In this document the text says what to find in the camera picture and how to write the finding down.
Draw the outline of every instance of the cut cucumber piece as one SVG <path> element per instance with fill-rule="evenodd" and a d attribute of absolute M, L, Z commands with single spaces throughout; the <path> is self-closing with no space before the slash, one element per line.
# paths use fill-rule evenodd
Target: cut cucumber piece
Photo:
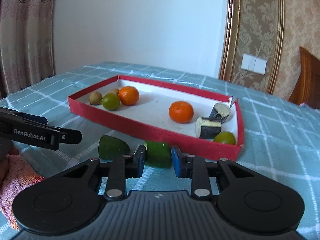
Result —
<path fill-rule="evenodd" d="M 172 166 L 171 149 L 167 143 L 145 141 L 146 165 L 156 168 L 170 168 Z"/>
<path fill-rule="evenodd" d="M 105 161 L 112 161 L 114 158 L 130 153 L 130 147 L 122 140 L 102 135 L 99 141 L 99 158 Z"/>

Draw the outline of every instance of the wooden chair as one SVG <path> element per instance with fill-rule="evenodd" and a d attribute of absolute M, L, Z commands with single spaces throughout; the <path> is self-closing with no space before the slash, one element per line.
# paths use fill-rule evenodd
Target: wooden chair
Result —
<path fill-rule="evenodd" d="M 289 101 L 320 109 L 320 60 L 303 47 L 300 47 L 300 59 L 301 74 Z"/>

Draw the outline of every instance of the red box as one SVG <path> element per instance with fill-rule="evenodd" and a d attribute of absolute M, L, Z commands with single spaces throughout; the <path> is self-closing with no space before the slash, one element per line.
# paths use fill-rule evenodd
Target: red box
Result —
<path fill-rule="evenodd" d="M 108 111 L 102 106 L 89 104 L 88 98 L 91 92 L 98 90 L 104 95 L 112 88 L 126 85 L 135 86 L 139 90 L 140 99 L 137 105 L 121 105 L 119 111 Z M 230 101 L 228 96 L 207 90 L 122 75 L 87 87 L 69 96 L 68 101 L 72 113 L 133 137 L 166 142 L 170 147 L 179 146 L 184 153 L 210 160 L 216 161 L 224 157 L 235 161 L 244 143 L 244 126 L 238 102 L 231 108 L 233 116 L 230 118 L 229 124 L 228 121 L 223 124 L 227 127 L 225 130 L 230 130 L 236 135 L 237 145 L 227 145 L 196 138 L 195 132 L 193 136 L 191 127 L 195 125 L 194 120 L 190 124 L 174 123 L 169 118 L 168 109 L 170 103 L 177 101 L 177 98 L 191 101 L 195 109 L 195 120 L 197 113 L 206 114 L 201 116 L 209 116 L 215 101 Z"/>

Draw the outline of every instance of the gold frame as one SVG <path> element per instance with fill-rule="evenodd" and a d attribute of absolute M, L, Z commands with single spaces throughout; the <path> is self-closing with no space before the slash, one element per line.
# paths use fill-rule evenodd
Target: gold frame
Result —
<path fill-rule="evenodd" d="M 276 49 L 275 49 L 275 56 L 272 64 L 272 72 L 270 75 L 270 79 L 268 82 L 266 93 L 273 94 L 275 85 L 276 85 L 276 78 L 278 75 L 281 52 L 282 52 L 282 43 L 283 43 L 283 32 L 284 32 L 284 0 L 278 0 L 278 34 L 276 40 Z"/>
<path fill-rule="evenodd" d="M 240 6 L 241 0 L 228 0 L 226 37 L 219 74 L 219 79 L 228 82 L 231 82 L 236 57 L 240 27 Z"/>
<path fill-rule="evenodd" d="M 276 78 L 279 70 L 280 57 L 284 32 L 284 0 L 278 0 L 278 33 L 276 38 L 275 55 L 272 64 L 272 72 L 268 82 L 266 93 L 273 94 Z M 241 0 L 228 0 L 226 36 L 224 41 L 223 56 L 220 67 L 219 79 L 231 82 L 236 50 L 238 46 L 238 34 L 241 19 Z"/>

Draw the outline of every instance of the wall switch panel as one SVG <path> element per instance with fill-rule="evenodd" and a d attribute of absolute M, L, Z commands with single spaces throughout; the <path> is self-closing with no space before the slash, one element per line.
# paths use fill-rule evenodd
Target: wall switch panel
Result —
<path fill-rule="evenodd" d="M 266 72 L 266 66 L 267 61 L 265 59 L 243 54 L 241 69 L 264 75 Z"/>

